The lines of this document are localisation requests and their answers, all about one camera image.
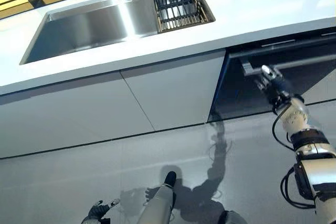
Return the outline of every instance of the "cabinet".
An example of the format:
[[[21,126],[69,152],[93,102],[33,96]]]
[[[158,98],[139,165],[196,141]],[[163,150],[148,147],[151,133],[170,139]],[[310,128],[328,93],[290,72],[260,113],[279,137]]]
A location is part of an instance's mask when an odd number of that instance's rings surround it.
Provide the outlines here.
[[[255,79],[262,65],[276,66],[306,103],[336,99],[336,34],[311,31],[227,49],[209,121],[271,111]]]
[[[155,130],[205,123],[225,50],[123,70]]]
[[[0,104],[0,157],[153,131],[119,72],[2,96]]]

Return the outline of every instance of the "white cabinet door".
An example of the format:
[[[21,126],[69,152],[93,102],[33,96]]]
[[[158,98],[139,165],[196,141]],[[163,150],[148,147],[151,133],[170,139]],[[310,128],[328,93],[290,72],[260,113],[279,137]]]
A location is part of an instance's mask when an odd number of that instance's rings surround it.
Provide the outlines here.
[[[121,71],[155,130],[204,123],[224,50]]]
[[[119,72],[0,97],[0,157],[153,131]]]

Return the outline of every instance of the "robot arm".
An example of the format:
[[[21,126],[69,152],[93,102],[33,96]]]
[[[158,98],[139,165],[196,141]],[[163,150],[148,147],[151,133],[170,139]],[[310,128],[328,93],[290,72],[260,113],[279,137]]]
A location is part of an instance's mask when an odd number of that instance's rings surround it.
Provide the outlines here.
[[[276,140],[295,152],[297,163],[281,182],[281,192],[287,202],[302,209],[316,208],[320,223],[336,223],[336,150],[316,126],[310,125],[308,109],[301,96],[293,93],[291,85],[275,68],[262,66],[258,88],[266,95],[278,115],[273,124]],[[274,133],[275,124],[282,121],[293,148],[282,143]],[[294,202],[282,191],[288,176],[295,173],[300,195],[313,200],[314,205]]]

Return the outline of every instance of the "gray tile floor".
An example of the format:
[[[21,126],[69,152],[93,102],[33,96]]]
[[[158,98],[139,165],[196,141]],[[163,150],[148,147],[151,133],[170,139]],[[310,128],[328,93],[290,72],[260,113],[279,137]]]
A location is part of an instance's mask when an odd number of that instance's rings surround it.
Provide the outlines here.
[[[336,102],[310,107],[336,145]],[[271,135],[272,114],[0,161],[0,223],[80,223],[99,199],[120,198],[108,216],[133,224],[166,173],[178,174],[171,224],[216,223],[223,209],[248,223],[316,223],[313,210],[282,199],[293,153]],[[278,134],[285,134],[278,127]],[[290,194],[298,196],[294,179]]]

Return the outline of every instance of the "countertop edge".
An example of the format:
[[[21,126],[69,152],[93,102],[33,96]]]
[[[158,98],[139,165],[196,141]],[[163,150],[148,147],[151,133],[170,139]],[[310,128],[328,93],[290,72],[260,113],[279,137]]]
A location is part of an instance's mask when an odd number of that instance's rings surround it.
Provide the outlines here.
[[[8,84],[0,87],[0,96],[23,92],[25,90],[36,89],[65,81],[72,81],[79,78],[86,78],[102,73],[114,72],[128,68],[134,68],[151,63],[176,59],[188,55],[199,54],[206,51],[226,48],[248,42],[274,38],[289,34],[301,33],[310,30],[323,29],[336,26],[335,17],[311,20],[308,22],[290,24],[280,27],[268,28],[253,31],[250,33],[225,37],[213,41],[206,41],[199,44],[192,44],[182,48],[175,48],[162,52],[155,52],[148,55],[136,56],[128,59],[111,61],[99,65],[89,66],[80,69],[50,74],[39,78],[33,78],[17,83]]]

